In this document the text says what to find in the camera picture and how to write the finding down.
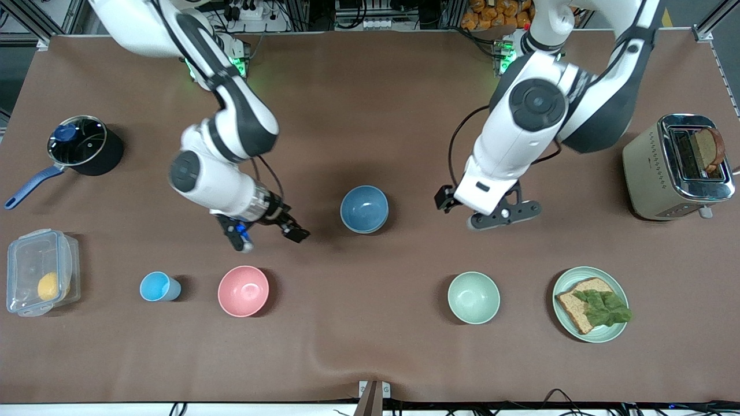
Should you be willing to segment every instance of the black pot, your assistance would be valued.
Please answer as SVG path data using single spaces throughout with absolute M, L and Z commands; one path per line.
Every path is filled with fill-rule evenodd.
M 54 165 L 26 182 L 5 202 L 5 209 L 17 207 L 41 182 L 61 175 L 68 167 L 88 176 L 110 172 L 124 155 L 124 142 L 97 118 L 78 115 L 59 124 L 49 137 L 47 152 Z

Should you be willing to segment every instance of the blue cup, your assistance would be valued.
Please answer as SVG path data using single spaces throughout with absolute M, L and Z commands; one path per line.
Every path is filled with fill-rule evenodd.
M 388 199 L 383 191 L 370 185 L 362 185 L 344 196 L 340 216 L 350 230 L 370 234 L 386 223 L 388 210 Z
M 139 294 L 145 301 L 173 301 L 180 296 L 180 282 L 162 272 L 151 272 L 141 281 Z

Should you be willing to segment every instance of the pot handle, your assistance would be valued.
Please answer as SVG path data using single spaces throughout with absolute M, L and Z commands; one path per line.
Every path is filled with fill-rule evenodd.
M 13 209 L 18 206 L 18 204 L 23 201 L 28 194 L 31 193 L 38 185 L 41 185 L 41 182 L 46 181 L 48 178 L 53 178 L 55 176 L 59 176 L 62 173 L 64 173 L 64 170 L 66 169 L 66 166 L 62 166 L 60 164 L 54 164 L 52 166 L 49 166 L 48 168 L 42 170 L 39 173 L 36 173 L 31 179 L 26 182 L 25 185 L 21 187 L 21 189 L 18 189 L 18 192 L 16 192 L 15 195 L 11 196 L 10 199 L 5 201 L 5 209 Z

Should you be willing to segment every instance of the plastic food container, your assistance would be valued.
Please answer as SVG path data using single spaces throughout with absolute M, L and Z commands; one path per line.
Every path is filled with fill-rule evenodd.
M 7 310 L 39 316 L 80 298 L 77 240 L 63 232 L 40 229 L 7 248 Z

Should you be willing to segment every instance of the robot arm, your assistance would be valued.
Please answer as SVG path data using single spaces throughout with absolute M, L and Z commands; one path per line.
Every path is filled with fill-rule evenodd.
M 288 214 L 281 197 L 238 169 L 239 163 L 272 150 L 278 122 L 224 54 L 207 20 L 204 24 L 193 9 L 181 12 L 170 0 L 90 1 L 119 44 L 141 55 L 185 58 L 221 105 L 213 117 L 183 132 L 181 152 L 169 171 L 172 187 L 216 215 L 238 251 L 252 248 L 247 230 L 253 224 L 276 224 L 296 242 L 306 238 L 309 233 Z M 122 27 L 124 20 L 135 21 L 139 31 Z
M 437 207 L 472 208 L 477 214 L 468 225 L 475 229 L 517 222 L 507 210 L 502 215 L 505 196 L 513 187 L 520 192 L 519 177 L 551 141 L 577 152 L 614 145 L 634 111 L 653 49 L 659 4 L 660 0 L 535 0 L 537 14 L 530 30 L 514 38 L 515 49 L 524 56 L 509 66 L 491 97 L 491 113 L 460 185 L 440 189 Z M 601 10 L 614 26 L 616 45 L 600 76 L 554 57 L 573 29 L 570 5 Z M 485 222 L 482 217 L 497 220 L 486 222 L 491 227 L 476 227 L 474 223 Z

